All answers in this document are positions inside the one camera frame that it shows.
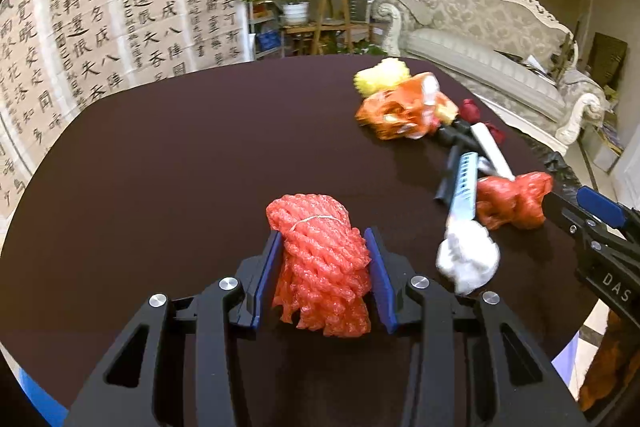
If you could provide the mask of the calligraphy wall scroll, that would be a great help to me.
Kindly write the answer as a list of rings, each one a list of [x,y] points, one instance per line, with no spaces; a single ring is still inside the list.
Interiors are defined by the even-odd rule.
[[[89,105],[244,61],[236,0],[2,0],[1,216]]]

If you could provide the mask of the white tube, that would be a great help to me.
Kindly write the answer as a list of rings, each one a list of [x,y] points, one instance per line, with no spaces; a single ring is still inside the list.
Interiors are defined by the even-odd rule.
[[[514,181],[515,176],[486,124],[482,122],[472,124],[471,131],[477,143],[484,150],[485,156],[491,162],[492,167],[494,167],[497,176]]]

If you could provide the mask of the yellow foam net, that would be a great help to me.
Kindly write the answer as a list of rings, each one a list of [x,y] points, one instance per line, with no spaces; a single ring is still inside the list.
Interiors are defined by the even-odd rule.
[[[375,66],[357,72],[354,86],[363,98],[367,98],[378,91],[394,89],[410,77],[410,69],[405,62],[386,57]]]

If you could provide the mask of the metal shelf rack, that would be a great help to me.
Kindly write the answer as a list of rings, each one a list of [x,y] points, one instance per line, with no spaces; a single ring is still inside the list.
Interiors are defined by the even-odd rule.
[[[280,11],[272,0],[246,2],[248,45],[253,61],[284,57]]]

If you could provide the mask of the white tissue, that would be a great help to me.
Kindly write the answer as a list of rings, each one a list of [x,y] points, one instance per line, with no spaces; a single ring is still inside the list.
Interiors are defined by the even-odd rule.
[[[436,257],[440,274],[454,283],[454,292],[469,296],[489,283],[498,270],[500,249],[488,230],[475,220],[449,218]]]

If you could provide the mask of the black cylinder tube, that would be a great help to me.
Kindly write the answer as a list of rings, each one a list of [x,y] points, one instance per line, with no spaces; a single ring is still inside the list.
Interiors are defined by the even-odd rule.
[[[449,148],[445,173],[434,196],[436,202],[450,206],[456,188],[461,156],[466,152],[483,154],[483,149],[471,132],[471,125],[456,118],[451,124],[442,124],[435,133],[436,141]]]

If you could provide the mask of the black trash bag bin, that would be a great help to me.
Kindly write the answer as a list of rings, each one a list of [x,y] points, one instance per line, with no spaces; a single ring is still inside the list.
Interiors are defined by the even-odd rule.
[[[564,157],[555,152],[555,150],[551,150],[547,145],[537,141],[530,144],[529,148],[535,157],[542,162],[544,169],[551,174],[555,184],[558,186],[556,191],[562,193],[566,198],[574,198],[582,184]]]

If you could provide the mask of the orange plastic bag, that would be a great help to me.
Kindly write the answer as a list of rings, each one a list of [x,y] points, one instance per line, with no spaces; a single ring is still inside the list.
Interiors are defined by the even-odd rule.
[[[458,115],[458,106],[440,91],[436,76],[424,72],[365,98],[355,119],[381,140],[419,140],[442,124],[451,124]]]

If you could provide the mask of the wooden plant stand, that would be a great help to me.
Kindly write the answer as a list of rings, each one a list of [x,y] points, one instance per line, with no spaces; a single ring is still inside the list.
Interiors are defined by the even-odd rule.
[[[309,0],[284,6],[280,36],[293,55],[354,53],[372,36],[371,24],[352,15],[352,0]]]

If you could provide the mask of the ornate white sofa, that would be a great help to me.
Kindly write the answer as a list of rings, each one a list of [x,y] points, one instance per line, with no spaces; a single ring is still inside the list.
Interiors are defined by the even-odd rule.
[[[373,0],[382,49],[459,81],[513,127],[567,148],[608,102],[579,72],[573,31],[537,0]]]

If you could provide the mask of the red foam net bundle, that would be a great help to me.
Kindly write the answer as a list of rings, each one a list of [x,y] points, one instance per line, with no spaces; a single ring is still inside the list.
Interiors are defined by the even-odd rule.
[[[326,337],[369,334],[371,254],[347,209],[329,195],[294,194],[270,202],[266,217],[283,239],[272,299],[280,321]]]

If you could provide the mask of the red crumpled plastic wrapper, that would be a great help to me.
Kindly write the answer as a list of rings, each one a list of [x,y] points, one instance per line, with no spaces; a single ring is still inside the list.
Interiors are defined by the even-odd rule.
[[[477,182],[476,217],[489,231],[503,225],[519,230],[535,230],[546,221],[542,200],[553,188],[549,173],[530,172],[513,181],[486,176]]]

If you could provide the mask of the dark red satin ribbon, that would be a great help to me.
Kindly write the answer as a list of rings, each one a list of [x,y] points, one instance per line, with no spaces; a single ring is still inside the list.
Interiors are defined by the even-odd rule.
[[[469,124],[478,124],[479,122],[484,124],[498,145],[501,145],[504,139],[506,139],[504,133],[500,129],[498,129],[492,122],[482,118],[480,108],[472,100],[472,98],[465,98],[462,101],[461,105],[459,106],[458,113],[459,117]]]

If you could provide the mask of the blue white flat strip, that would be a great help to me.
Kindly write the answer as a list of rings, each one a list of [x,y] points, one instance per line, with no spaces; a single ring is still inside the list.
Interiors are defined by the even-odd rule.
[[[460,157],[454,195],[449,206],[448,222],[475,219],[477,161],[476,152],[464,153]]]

